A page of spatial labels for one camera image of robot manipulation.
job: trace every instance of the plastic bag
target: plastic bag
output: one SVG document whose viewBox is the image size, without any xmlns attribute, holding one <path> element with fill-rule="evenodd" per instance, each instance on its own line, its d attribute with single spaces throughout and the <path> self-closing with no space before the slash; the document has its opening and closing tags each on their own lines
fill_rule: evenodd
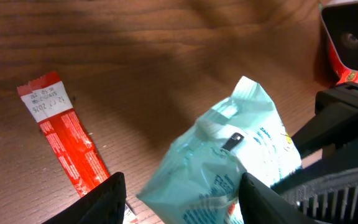
<svg viewBox="0 0 358 224">
<path fill-rule="evenodd" d="M 242 140 L 224 149 L 236 134 Z M 231 97 L 171 145 L 138 198 L 165 223 L 243 223 L 237 202 L 241 175 L 250 172 L 271 186 L 300 166 L 273 101 L 242 77 Z"/>
</svg>

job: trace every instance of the red wrapper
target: red wrapper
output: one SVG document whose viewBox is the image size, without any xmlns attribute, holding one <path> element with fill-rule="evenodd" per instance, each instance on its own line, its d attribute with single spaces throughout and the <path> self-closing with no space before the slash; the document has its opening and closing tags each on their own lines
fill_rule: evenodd
<svg viewBox="0 0 358 224">
<path fill-rule="evenodd" d="M 32 80 L 17 91 L 81 197 L 109 177 L 57 72 Z"/>
<path fill-rule="evenodd" d="M 336 84 L 338 85 L 345 82 L 358 83 L 358 71 L 348 69 L 342 64 L 331 41 L 329 41 L 328 47 L 329 61 L 331 62 L 331 66 L 335 73 L 340 78 Z"/>
</svg>

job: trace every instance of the table surface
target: table surface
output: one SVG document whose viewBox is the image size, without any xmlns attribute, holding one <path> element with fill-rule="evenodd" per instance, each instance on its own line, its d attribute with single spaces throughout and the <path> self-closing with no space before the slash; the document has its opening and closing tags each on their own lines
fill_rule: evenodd
<svg viewBox="0 0 358 224">
<path fill-rule="evenodd" d="M 0 0 L 0 223 L 40 223 L 79 199 L 16 87 L 56 70 L 110 173 L 136 193 L 170 143 L 241 76 L 287 131 L 332 85 L 316 1 Z"/>
</svg>

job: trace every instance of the red object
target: red object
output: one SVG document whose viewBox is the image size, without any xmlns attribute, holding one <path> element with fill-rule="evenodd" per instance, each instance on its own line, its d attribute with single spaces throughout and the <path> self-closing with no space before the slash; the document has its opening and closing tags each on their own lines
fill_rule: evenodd
<svg viewBox="0 0 358 224">
<path fill-rule="evenodd" d="M 81 197 L 109 177 L 57 72 L 30 81 L 17 92 Z"/>
<path fill-rule="evenodd" d="M 331 41 L 329 42 L 328 54 L 331 66 L 340 78 L 336 83 L 337 85 L 345 82 L 358 83 L 358 71 L 348 69 L 342 64 Z"/>
</svg>

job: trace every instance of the plastic packet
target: plastic packet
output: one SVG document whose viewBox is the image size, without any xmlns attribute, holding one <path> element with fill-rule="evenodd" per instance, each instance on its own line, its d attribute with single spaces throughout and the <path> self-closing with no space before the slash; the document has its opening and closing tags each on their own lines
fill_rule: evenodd
<svg viewBox="0 0 358 224">
<path fill-rule="evenodd" d="M 17 92 L 39 124 L 80 197 L 109 177 L 57 72 L 19 86 Z M 125 209 L 124 223 L 136 223 L 133 212 L 128 206 Z"/>
<path fill-rule="evenodd" d="M 165 223 L 243 223 L 241 175 L 250 172 L 271 186 L 300 166 L 273 101 L 242 77 L 231 97 L 171 145 L 138 198 Z"/>
</svg>

